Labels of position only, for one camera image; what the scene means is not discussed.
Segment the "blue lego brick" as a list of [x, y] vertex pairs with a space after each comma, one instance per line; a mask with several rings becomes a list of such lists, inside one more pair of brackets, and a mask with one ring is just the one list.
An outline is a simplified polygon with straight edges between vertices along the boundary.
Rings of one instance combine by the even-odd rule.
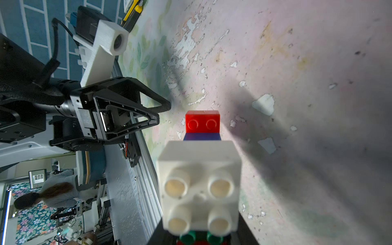
[[221, 140], [219, 133], [186, 133], [184, 141], [196, 141], [196, 140]]

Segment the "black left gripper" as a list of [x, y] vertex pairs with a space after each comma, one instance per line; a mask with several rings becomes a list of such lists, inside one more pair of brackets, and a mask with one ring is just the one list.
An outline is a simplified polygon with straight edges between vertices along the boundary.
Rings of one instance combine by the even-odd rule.
[[98, 151], [104, 142], [159, 124], [171, 103], [139, 80], [117, 77], [73, 90], [53, 116], [50, 146], [68, 151]]

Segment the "red small lego brick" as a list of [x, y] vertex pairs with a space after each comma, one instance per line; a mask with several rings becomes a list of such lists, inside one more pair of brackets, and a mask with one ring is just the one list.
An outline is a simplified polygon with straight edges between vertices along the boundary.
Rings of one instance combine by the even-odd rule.
[[185, 115], [186, 133], [219, 133], [220, 113], [217, 110], [191, 110]]

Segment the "red square lego brick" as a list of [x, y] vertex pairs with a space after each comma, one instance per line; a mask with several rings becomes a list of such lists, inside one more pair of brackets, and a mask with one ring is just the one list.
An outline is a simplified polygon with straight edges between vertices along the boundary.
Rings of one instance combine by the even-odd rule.
[[[185, 244], [180, 240], [177, 240], [176, 245], [185, 245]], [[192, 245], [211, 245], [211, 244], [208, 241], [196, 241]], [[229, 245], [229, 243], [224, 241], [220, 245]]]

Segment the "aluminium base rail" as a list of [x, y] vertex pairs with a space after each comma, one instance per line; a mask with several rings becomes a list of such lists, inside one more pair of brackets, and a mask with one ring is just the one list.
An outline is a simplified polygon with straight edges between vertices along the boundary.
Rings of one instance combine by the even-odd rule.
[[161, 220], [155, 167], [142, 132], [135, 135], [141, 151], [135, 167], [119, 146], [105, 147], [113, 235], [121, 245], [147, 244]]

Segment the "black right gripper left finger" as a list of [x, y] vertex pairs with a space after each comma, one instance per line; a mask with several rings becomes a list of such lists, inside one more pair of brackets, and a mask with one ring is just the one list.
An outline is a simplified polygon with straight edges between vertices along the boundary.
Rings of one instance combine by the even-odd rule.
[[147, 245], [176, 245], [177, 237], [163, 228], [163, 219], [160, 220]]

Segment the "yellow black utility knife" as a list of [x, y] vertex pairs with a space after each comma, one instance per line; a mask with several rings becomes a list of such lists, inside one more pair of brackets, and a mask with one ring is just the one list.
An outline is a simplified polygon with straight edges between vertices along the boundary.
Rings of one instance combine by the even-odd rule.
[[126, 15], [121, 21], [120, 26], [127, 30], [129, 33], [133, 30], [143, 11], [143, 0], [129, 1], [127, 6]]

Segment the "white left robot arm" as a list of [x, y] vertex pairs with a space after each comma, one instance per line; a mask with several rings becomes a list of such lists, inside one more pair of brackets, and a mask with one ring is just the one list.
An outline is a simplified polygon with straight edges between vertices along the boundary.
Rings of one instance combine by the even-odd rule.
[[116, 77], [82, 87], [55, 80], [59, 61], [43, 64], [1, 36], [1, 142], [12, 144], [54, 128], [50, 146], [98, 151], [159, 124], [171, 104], [139, 80]]

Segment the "person in background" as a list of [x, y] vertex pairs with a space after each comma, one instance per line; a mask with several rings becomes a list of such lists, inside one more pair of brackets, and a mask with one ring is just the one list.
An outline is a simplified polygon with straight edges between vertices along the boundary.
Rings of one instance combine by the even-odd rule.
[[18, 210], [23, 210], [43, 201], [50, 208], [71, 208], [78, 201], [86, 201], [97, 195], [93, 188], [80, 190], [77, 179], [71, 169], [51, 175], [44, 182], [40, 192], [30, 192], [17, 198], [14, 206]]

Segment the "green long lego brick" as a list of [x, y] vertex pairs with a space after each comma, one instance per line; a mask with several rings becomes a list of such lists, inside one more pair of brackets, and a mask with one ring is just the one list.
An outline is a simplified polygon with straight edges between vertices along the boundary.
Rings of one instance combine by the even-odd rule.
[[196, 241], [208, 241], [211, 245], [220, 245], [226, 241], [224, 237], [212, 235], [208, 231], [190, 231], [185, 235], [181, 235], [177, 240], [180, 240], [185, 245], [192, 245]]

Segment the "white lego brick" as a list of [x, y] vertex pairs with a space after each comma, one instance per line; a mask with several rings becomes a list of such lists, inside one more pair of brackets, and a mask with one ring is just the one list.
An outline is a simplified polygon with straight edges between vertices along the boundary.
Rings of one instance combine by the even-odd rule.
[[231, 141], [170, 141], [157, 159], [164, 230], [237, 231], [242, 160]]

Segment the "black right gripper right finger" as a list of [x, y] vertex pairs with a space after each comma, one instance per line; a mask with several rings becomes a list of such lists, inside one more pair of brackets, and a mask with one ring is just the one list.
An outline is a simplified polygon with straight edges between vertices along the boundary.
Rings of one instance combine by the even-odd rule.
[[230, 245], [259, 245], [243, 216], [239, 213], [237, 231], [230, 234]]

